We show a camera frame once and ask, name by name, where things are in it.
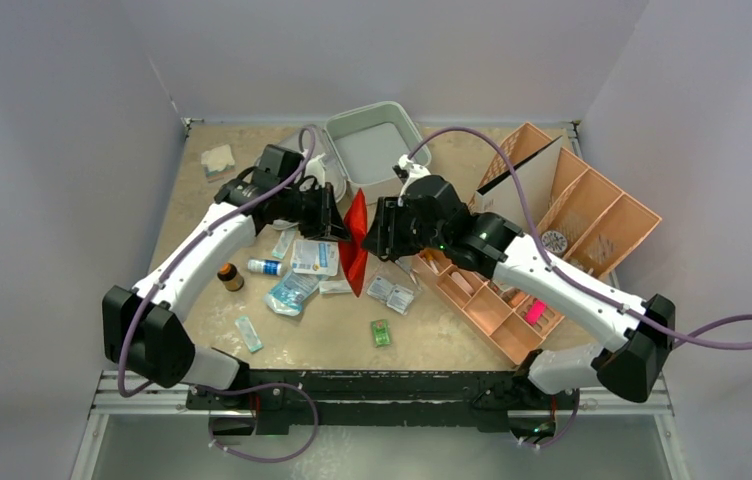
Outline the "red fabric pouch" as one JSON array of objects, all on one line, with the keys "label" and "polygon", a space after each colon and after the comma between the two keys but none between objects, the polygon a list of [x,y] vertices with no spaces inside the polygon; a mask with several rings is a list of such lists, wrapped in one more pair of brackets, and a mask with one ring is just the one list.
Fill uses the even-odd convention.
[{"label": "red fabric pouch", "polygon": [[363,290],[368,252],[362,241],[368,231],[366,197],[359,190],[343,218],[351,239],[338,242],[340,264],[352,293],[359,297]]}]

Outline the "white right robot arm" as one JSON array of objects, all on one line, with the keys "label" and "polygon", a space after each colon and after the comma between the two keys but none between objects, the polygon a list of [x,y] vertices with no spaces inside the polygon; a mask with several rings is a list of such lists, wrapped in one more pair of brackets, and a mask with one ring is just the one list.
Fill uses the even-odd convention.
[{"label": "white right robot arm", "polygon": [[540,350],[523,361],[513,392],[525,406],[593,386],[643,403],[672,350],[662,331],[674,324],[670,300],[643,300],[553,259],[513,222],[471,212],[439,175],[410,180],[404,195],[380,199],[366,248],[382,260],[438,250],[456,267],[514,287],[588,332],[591,345]]}]

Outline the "white gauze strip packet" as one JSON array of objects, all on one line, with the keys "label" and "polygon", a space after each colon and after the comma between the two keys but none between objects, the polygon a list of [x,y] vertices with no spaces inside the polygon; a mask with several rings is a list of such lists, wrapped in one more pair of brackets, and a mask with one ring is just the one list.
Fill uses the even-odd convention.
[{"label": "white gauze strip packet", "polygon": [[318,284],[321,295],[351,294],[352,287],[346,280],[323,280]]}]

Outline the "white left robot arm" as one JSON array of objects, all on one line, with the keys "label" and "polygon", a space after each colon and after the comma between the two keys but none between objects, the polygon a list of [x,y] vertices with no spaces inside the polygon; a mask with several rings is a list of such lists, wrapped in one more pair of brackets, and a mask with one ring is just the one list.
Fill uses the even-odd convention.
[{"label": "white left robot arm", "polygon": [[277,220],[290,221],[308,240],[328,240],[371,254],[366,229],[354,230],[338,212],[330,185],[303,189],[311,149],[264,147],[257,163],[217,192],[188,237],[132,287],[112,287],[102,300],[106,357],[117,364],[117,388],[130,398],[151,385],[199,385],[224,408],[249,399],[247,364],[199,347],[183,325],[199,294],[240,249]]}]

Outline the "teal dotted gauze packet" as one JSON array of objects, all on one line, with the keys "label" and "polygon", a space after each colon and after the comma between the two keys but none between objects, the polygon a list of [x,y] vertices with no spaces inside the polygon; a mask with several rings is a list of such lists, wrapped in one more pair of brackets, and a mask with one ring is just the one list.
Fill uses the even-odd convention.
[{"label": "teal dotted gauze packet", "polygon": [[279,260],[286,257],[288,250],[292,246],[297,235],[297,231],[294,228],[282,230],[277,240],[271,255]]}]

